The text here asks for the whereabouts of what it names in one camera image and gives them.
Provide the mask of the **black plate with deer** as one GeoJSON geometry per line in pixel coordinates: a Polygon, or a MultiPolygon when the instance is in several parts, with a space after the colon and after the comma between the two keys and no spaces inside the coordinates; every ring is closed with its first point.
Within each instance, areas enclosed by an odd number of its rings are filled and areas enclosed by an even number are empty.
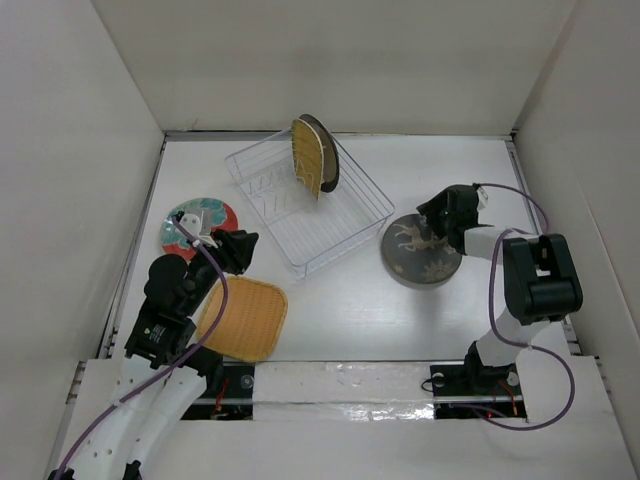
{"type": "Polygon", "coordinates": [[[381,239],[381,256],[388,273],[409,287],[435,287],[459,270],[462,255],[438,237],[424,216],[394,219],[381,239]]]}

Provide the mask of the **colourful red teal plate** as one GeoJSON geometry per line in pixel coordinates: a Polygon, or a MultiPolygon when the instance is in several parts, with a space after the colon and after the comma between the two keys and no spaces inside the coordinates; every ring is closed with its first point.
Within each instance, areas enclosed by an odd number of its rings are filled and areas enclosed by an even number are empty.
{"type": "Polygon", "coordinates": [[[212,232],[215,230],[235,231],[238,219],[234,210],[225,202],[210,197],[200,197],[183,202],[174,207],[160,229],[160,245],[165,254],[175,254],[190,262],[196,251],[183,234],[175,227],[173,217],[179,211],[199,213],[208,210],[212,214],[212,232]]]}

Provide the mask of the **square woven bamboo tray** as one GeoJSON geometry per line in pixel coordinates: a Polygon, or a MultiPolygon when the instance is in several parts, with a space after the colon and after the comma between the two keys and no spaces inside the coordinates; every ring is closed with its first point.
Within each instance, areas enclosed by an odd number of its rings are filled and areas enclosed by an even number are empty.
{"type": "Polygon", "coordinates": [[[229,276],[224,313],[204,346],[244,363],[266,360],[284,324],[288,300],[283,290],[243,276],[229,276]]]}

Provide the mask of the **yellow fan-shaped bamboo plate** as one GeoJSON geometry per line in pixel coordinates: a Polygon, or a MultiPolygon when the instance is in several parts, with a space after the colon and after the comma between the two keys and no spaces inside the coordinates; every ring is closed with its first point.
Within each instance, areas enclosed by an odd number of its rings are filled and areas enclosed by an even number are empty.
{"type": "Polygon", "coordinates": [[[291,124],[291,144],[295,177],[318,201],[324,168],[321,139],[308,122],[297,118],[291,124]]]}

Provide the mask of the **dark rimmed cream plate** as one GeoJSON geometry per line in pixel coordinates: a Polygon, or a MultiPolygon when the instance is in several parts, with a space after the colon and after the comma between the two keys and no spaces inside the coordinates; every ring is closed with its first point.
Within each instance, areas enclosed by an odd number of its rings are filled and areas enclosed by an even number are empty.
{"type": "Polygon", "coordinates": [[[324,124],[313,115],[302,114],[299,119],[308,123],[320,138],[324,154],[321,191],[333,192],[338,185],[340,175],[339,154],[334,138],[324,124]]]}

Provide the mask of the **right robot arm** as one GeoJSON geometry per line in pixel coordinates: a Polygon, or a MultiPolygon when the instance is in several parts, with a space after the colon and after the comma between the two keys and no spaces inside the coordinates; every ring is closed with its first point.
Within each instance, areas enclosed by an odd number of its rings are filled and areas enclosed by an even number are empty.
{"type": "Polygon", "coordinates": [[[578,311],[583,292],[566,238],[483,224],[485,185],[452,185],[418,206],[440,239],[463,256],[490,261],[490,295],[500,286],[504,307],[488,300],[490,328],[460,364],[436,365],[430,386],[437,396],[484,396],[515,378],[518,355],[552,322],[578,311]]]}

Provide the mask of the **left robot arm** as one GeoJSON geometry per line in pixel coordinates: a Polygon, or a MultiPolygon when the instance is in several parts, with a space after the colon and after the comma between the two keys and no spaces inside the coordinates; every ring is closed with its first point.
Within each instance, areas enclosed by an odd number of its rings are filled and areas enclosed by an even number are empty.
{"type": "Polygon", "coordinates": [[[109,404],[50,478],[143,478],[193,402],[224,388],[223,357],[192,340],[192,316],[215,284],[230,295],[226,277],[245,273],[259,236],[218,230],[209,243],[185,237],[196,255],[166,254],[151,264],[109,404]]]}

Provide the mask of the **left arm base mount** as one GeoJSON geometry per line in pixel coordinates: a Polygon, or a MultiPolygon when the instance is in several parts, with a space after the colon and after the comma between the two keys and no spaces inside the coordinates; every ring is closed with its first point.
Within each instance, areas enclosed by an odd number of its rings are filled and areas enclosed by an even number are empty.
{"type": "Polygon", "coordinates": [[[218,385],[194,401],[183,420],[244,421],[253,419],[255,366],[231,362],[224,364],[218,385]]]}

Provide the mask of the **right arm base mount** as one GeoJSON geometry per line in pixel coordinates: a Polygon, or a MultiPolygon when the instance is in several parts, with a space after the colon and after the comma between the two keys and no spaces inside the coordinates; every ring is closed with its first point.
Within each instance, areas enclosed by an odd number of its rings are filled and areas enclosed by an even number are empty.
{"type": "Polygon", "coordinates": [[[526,417],[526,407],[515,362],[486,366],[476,343],[462,363],[437,363],[420,388],[433,395],[437,419],[526,417]]]}

